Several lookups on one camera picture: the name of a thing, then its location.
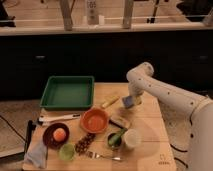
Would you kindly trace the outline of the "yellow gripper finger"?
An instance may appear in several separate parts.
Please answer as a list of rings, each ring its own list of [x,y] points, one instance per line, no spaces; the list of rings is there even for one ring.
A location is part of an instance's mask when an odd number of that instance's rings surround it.
[[[134,104],[140,105],[142,103],[141,96],[134,97]]]

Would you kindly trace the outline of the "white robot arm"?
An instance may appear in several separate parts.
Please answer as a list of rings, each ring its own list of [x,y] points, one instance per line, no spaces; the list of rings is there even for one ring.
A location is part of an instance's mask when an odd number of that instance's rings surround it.
[[[154,68],[143,62],[129,70],[129,95],[143,91],[188,115],[192,122],[187,171],[213,171],[213,99],[161,82],[152,77]]]

